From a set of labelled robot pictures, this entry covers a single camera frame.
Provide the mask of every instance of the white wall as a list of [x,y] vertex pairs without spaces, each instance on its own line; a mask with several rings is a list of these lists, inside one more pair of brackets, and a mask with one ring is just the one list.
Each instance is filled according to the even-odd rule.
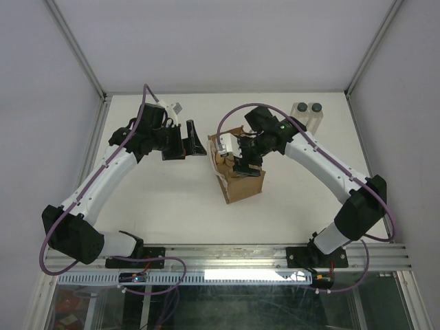
[[407,1],[353,94],[373,171],[388,180],[398,237],[408,247],[440,327],[440,2]]
[[342,91],[392,0],[56,0],[102,86]]
[[39,274],[41,212],[76,182],[98,97],[42,1],[0,10],[0,329],[20,329]]

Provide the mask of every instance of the metal bracket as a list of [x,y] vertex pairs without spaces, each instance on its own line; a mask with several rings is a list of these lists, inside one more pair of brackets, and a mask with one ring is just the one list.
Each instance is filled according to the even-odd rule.
[[314,258],[310,249],[304,247],[286,247],[287,268],[330,268],[333,261],[334,268],[348,268],[347,253],[339,247],[330,254],[321,254]]
[[[152,247],[152,246],[144,246],[144,252],[143,255],[145,255],[146,258],[160,258],[165,256],[165,247]],[[108,258],[105,261],[105,267],[110,270],[114,269],[131,269],[131,270],[138,270],[138,269],[144,269],[148,263],[131,263],[129,261],[122,261],[118,259]],[[150,264],[150,268],[152,270],[162,270],[164,269],[165,262],[164,261],[155,261]]]

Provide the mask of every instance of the cardboard box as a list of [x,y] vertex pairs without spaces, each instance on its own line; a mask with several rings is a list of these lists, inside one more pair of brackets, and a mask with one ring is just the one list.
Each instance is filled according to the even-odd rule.
[[[241,135],[245,133],[245,131],[242,126],[221,133]],[[261,170],[261,176],[259,177],[241,177],[233,173],[232,166],[234,165],[234,159],[233,157],[224,158],[217,153],[216,137],[217,134],[208,136],[208,156],[211,161],[212,169],[219,180],[226,203],[234,203],[235,201],[240,201],[261,193],[266,172],[261,170],[261,167],[258,167],[258,169]]]

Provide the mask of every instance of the black bottle cap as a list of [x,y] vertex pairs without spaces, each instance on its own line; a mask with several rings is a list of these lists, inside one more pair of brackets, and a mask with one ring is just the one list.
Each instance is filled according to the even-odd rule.
[[304,102],[298,103],[296,108],[298,109],[299,112],[306,112],[307,104],[305,104]]
[[321,112],[322,105],[320,103],[313,103],[312,106],[311,106],[311,110],[313,112]]

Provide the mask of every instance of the table surface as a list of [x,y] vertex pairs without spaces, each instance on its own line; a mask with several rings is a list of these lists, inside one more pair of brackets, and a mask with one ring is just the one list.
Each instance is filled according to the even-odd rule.
[[[289,113],[295,102],[319,102],[324,118],[317,140],[343,162],[368,174],[360,141],[343,93],[229,93],[158,96],[180,102],[179,121],[195,121],[203,145],[231,109],[249,102],[274,105]],[[114,96],[98,149],[100,159],[111,134],[136,116],[141,95]],[[245,123],[244,109],[223,130]],[[186,137],[185,125],[182,135]],[[295,161],[271,153],[264,158],[266,176],[259,195],[226,204],[208,157],[162,161],[158,151],[144,157],[115,189],[95,228],[125,230],[145,243],[264,244],[306,243],[329,225],[341,205],[324,184]],[[385,237],[383,221],[369,233]]]

